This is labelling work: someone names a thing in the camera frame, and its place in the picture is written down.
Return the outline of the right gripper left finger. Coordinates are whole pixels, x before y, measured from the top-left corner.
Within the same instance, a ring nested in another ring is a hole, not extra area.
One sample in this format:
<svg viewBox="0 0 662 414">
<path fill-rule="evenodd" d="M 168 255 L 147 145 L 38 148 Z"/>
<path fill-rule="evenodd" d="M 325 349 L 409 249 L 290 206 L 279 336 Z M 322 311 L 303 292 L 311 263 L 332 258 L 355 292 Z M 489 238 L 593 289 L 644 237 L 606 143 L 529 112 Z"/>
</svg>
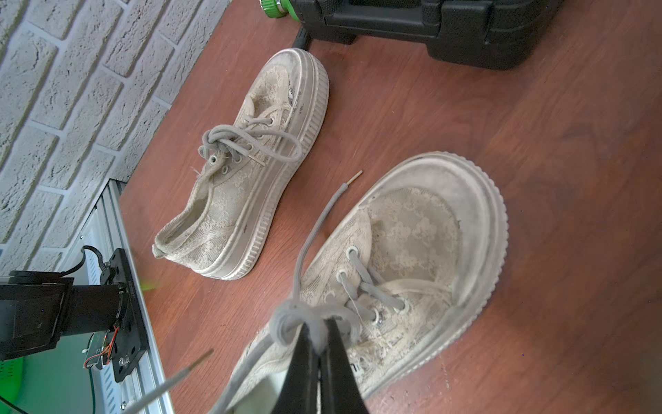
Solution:
<svg viewBox="0 0 662 414">
<path fill-rule="evenodd" d="M 320 355 L 304 325 L 272 414 L 316 414 Z"/>
</svg>

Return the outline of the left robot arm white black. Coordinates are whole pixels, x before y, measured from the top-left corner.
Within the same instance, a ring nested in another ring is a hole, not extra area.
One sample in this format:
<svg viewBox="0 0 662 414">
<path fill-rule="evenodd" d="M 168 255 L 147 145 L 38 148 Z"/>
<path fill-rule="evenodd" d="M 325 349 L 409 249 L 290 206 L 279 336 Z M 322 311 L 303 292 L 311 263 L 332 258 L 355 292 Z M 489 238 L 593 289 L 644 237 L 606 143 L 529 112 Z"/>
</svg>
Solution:
<svg viewBox="0 0 662 414">
<path fill-rule="evenodd" d="M 76 285 L 55 273 L 12 271 L 1 279 L 1 359 L 57 346 L 62 336 L 108 331 L 122 293 L 113 285 Z"/>
</svg>

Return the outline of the beige sneaker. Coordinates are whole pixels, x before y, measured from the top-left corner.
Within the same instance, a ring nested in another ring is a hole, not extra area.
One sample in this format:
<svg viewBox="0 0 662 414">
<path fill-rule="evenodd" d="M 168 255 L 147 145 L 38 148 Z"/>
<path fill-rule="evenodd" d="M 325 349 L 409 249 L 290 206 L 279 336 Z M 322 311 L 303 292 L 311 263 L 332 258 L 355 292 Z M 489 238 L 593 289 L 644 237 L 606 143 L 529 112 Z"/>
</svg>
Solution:
<svg viewBox="0 0 662 414">
<path fill-rule="evenodd" d="M 245 349 L 221 406 L 236 408 L 285 370 L 306 322 L 337 317 L 368 397 L 441 353 L 491 297 L 509 244 L 506 206 L 472 161 L 430 152 L 378 180 Z"/>
<path fill-rule="evenodd" d="M 265 245 L 279 201 L 310 153 L 329 102 L 329 77 L 300 48 L 262 67 L 232 124 L 202 136 L 202 171 L 182 212 L 154 238 L 153 256 L 201 276 L 246 276 Z"/>
</svg>

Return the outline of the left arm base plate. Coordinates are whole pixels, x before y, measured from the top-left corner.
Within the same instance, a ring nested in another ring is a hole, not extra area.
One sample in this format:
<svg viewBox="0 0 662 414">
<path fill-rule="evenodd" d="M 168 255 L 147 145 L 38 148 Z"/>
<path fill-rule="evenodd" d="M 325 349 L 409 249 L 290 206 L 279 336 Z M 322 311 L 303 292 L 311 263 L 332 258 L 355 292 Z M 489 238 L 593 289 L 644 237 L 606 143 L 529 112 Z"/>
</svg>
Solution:
<svg viewBox="0 0 662 414">
<path fill-rule="evenodd" d="M 116 249 L 110 260 L 100 263 L 100 269 L 101 285 L 118 291 L 118 310 L 113 324 L 92 337 L 84 367 L 111 366 L 115 382 L 121 383 L 148 350 L 148 331 L 126 250 Z"/>
</svg>

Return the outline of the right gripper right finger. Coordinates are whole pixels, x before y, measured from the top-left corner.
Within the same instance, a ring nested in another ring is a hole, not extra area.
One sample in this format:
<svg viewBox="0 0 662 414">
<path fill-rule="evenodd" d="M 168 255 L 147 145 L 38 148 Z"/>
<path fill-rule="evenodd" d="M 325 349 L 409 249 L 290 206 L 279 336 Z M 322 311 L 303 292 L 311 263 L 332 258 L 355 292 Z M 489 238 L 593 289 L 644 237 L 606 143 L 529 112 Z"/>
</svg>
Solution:
<svg viewBox="0 0 662 414">
<path fill-rule="evenodd" d="M 368 414 L 338 325 L 333 319 L 326 320 L 325 324 L 329 344 L 320 359 L 321 414 Z"/>
</svg>

